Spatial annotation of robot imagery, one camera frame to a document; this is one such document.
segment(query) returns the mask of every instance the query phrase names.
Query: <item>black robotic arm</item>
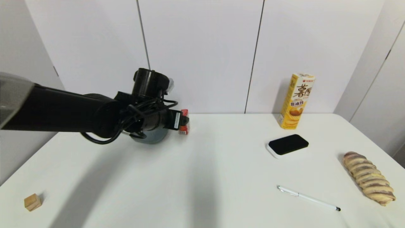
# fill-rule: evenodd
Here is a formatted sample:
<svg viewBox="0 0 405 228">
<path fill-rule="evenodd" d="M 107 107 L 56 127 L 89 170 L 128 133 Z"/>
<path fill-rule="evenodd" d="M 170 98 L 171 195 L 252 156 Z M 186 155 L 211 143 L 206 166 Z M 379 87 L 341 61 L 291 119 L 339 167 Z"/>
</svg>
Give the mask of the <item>black robotic arm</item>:
<svg viewBox="0 0 405 228">
<path fill-rule="evenodd" d="M 0 78 L 2 120 L 6 119 L 4 104 L 10 99 L 4 94 L 9 83 Z M 81 132 L 85 138 L 98 144 L 110 143 L 126 131 L 137 141 L 156 143 L 169 129 L 178 130 L 188 122 L 180 111 L 169 109 L 177 105 L 176 101 L 164 99 L 169 84 L 165 75 L 143 68 L 135 72 L 132 94 L 118 92 L 114 99 L 100 94 L 79 95 L 35 84 L 17 113 L 2 124 L 3 129 Z M 88 132 L 108 139 L 94 139 Z"/>
</svg>

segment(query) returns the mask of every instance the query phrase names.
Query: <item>bread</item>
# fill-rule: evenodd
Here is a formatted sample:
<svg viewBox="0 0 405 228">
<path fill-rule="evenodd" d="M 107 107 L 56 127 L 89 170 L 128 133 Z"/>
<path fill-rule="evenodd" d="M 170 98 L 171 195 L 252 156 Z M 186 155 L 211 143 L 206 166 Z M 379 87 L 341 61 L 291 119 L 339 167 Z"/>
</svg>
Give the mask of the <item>bread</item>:
<svg viewBox="0 0 405 228">
<path fill-rule="evenodd" d="M 343 157 L 343 164 L 368 198 L 382 206 L 396 200 L 390 183 L 365 156 L 356 152 L 347 152 Z"/>
</svg>

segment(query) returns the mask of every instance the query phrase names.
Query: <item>white wall panel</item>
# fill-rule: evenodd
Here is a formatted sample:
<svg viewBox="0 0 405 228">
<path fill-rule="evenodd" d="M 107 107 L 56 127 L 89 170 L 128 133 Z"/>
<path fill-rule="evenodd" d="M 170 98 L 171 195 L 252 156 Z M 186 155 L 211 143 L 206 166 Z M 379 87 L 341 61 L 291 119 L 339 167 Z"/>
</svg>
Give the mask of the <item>white wall panel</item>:
<svg viewBox="0 0 405 228">
<path fill-rule="evenodd" d="M 66 90 L 114 97 L 148 68 L 136 0 L 27 0 Z"/>
<path fill-rule="evenodd" d="M 263 0 L 140 0 L 151 69 L 192 113 L 243 113 Z"/>
<path fill-rule="evenodd" d="M 305 111 L 333 112 L 382 4 L 382 0 L 266 1 L 247 112 L 279 112 L 295 72 L 317 77 Z"/>
<path fill-rule="evenodd" d="M 0 71 L 63 89 L 24 1 L 0 0 Z M 0 131 L 0 185 L 55 132 Z"/>
<path fill-rule="evenodd" d="M 335 113 L 350 121 L 365 97 L 405 21 L 405 1 L 386 0 L 370 39 Z"/>
<path fill-rule="evenodd" d="M 405 30 L 350 123 L 393 156 L 405 143 Z"/>
</svg>

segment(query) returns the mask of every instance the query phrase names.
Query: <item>stylus pen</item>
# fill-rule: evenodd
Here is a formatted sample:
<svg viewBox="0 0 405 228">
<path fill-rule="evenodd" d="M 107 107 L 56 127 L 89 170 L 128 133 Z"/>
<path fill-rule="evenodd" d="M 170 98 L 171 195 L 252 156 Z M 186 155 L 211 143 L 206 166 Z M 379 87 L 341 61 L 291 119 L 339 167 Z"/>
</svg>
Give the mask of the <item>stylus pen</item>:
<svg viewBox="0 0 405 228">
<path fill-rule="evenodd" d="M 285 193 L 288 193 L 288 194 L 293 195 L 293 196 L 295 196 L 295 197 L 302 197 L 302 198 L 305 198 L 305 199 L 307 199 L 307 200 L 313 201 L 313 202 L 315 202 L 315 203 L 318 203 L 318 204 L 322 204 L 322 205 L 324 205 L 324 206 L 327 206 L 327 207 L 329 207 L 329 208 L 331 208 L 331 209 L 333 209 L 333 210 L 341 211 L 340 207 L 338 207 L 338 206 L 335 206 L 335 205 L 332 205 L 332 204 L 323 202 L 323 201 L 321 201 L 321 200 L 314 199 L 314 198 L 312 198 L 312 197 L 310 197 L 310 196 L 307 196 L 307 195 L 304 195 L 304 194 L 302 194 L 302 193 L 293 191 L 293 190 L 291 190 L 291 189 L 282 187 L 282 186 L 280 186 L 280 185 L 277 185 L 277 188 L 278 188 L 280 191 L 285 192 Z"/>
</svg>

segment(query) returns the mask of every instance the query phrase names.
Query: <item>yellow snack box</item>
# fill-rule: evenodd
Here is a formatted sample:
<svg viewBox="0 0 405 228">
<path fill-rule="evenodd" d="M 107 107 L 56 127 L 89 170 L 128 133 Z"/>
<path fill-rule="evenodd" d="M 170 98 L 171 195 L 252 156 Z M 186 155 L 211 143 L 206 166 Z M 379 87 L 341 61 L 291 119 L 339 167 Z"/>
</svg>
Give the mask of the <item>yellow snack box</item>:
<svg viewBox="0 0 405 228">
<path fill-rule="evenodd" d="M 287 96 L 278 118 L 280 127 L 284 129 L 297 127 L 314 81 L 315 76 L 309 74 L 294 73 L 292 75 Z"/>
</svg>

